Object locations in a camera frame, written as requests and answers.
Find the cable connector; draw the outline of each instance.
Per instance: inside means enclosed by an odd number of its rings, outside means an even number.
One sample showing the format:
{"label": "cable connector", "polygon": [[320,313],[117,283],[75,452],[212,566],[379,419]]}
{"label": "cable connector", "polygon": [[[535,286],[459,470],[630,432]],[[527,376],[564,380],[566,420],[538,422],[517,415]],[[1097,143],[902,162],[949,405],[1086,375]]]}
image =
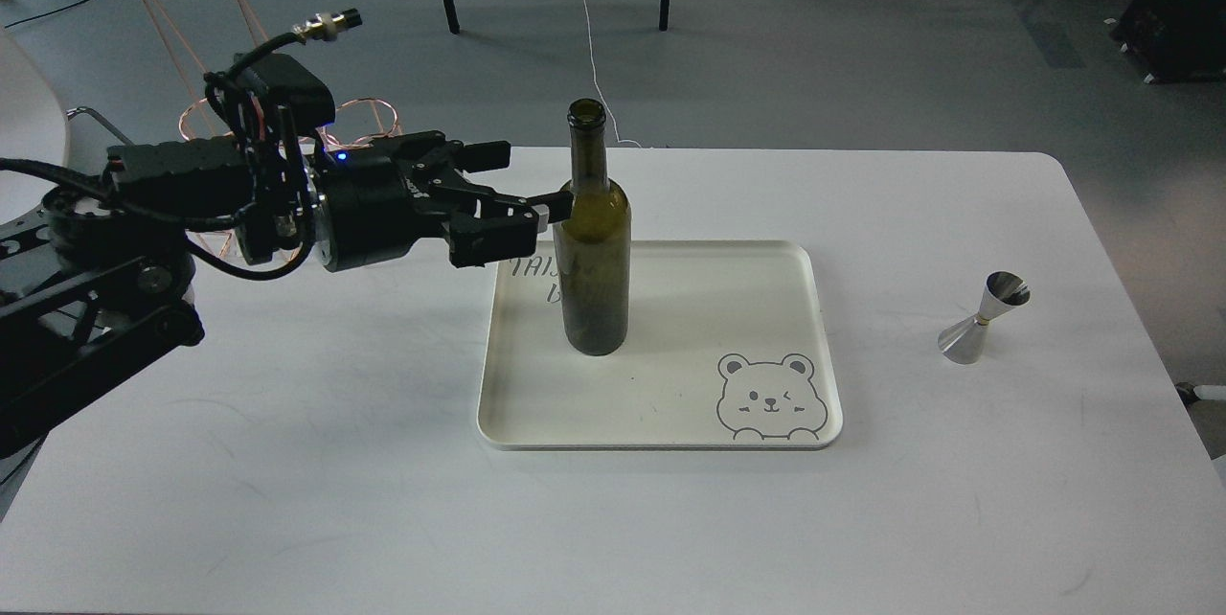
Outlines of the cable connector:
{"label": "cable connector", "polygon": [[332,42],[341,34],[341,31],[349,31],[362,26],[362,16],[357,9],[346,9],[340,13],[316,13],[306,21],[298,23],[293,28],[298,42],[326,40]]}

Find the white cable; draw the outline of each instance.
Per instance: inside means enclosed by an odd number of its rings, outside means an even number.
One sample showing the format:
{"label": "white cable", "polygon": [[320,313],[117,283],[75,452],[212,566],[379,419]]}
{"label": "white cable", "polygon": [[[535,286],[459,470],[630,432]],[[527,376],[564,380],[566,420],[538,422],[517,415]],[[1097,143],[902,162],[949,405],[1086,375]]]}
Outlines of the white cable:
{"label": "white cable", "polygon": [[639,141],[622,138],[622,134],[617,130],[617,116],[613,116],[613,108],[609,108],[609,100],[604,99],[604,91],[601,91],[601,82],[596,80],[596,43],[592,40],[592,16],[587,10],[587,0],[584,0],[584,17],[587,20],[587,56],[592,60],[592,86],[596,86],[596,96],[600,96],[601,104],[604,104],[604,111],[609,114],[609,121],[613,123],[613,138],[617,138],[618,143],[634,143],[636,147],[642,147]]}

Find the white table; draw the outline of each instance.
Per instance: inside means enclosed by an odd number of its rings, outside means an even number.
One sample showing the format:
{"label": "white table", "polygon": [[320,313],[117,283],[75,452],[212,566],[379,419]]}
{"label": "white table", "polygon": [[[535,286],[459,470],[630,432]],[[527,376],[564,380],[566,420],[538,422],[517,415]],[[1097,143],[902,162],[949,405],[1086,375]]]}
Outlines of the white table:
{"label": "white table", "polygon": [[[520,148],[482,180],[532,195],[566,169]],[[832,446],[503,452],[474,424],[493,267],[433,244],[272,284],[201,270],[205,343],[34,463],[0,523],[0,610],[1221,611],[1226,494],[1054,160],[618,149],[611,169],[639,239],[807,249]],[[991,271],[1034,298],[954,365],[937,332]]]}

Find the white tray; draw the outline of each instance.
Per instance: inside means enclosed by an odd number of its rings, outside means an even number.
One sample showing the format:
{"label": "white tray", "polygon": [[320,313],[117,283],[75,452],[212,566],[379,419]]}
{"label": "white tray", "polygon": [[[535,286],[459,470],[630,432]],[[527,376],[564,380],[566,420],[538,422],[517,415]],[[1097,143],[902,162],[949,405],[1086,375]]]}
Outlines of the white tray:
{"label": "white tray", "polygon": [[500,262],[477,413],[494,446],[815,450],[842,430],[796,244],[634,243],[629,334],[608,357],[570,347],[558,301],[552,244]]}

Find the bear cartoon drawing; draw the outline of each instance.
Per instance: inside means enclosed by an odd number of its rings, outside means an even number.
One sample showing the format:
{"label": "bear cartoon drawing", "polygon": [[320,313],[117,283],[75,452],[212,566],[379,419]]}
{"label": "bear cartoon drawing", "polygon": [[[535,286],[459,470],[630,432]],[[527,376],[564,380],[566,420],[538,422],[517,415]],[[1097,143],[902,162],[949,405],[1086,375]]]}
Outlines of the bear cartoon drawing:
{"label": "bear cartoon drawing", "polygon": [[815,441],[826,406],[813,387],[813,361],[787,354],[779,363],[750,363],[741,354],[720,360],[723,396],[716,406],[732,440]]}

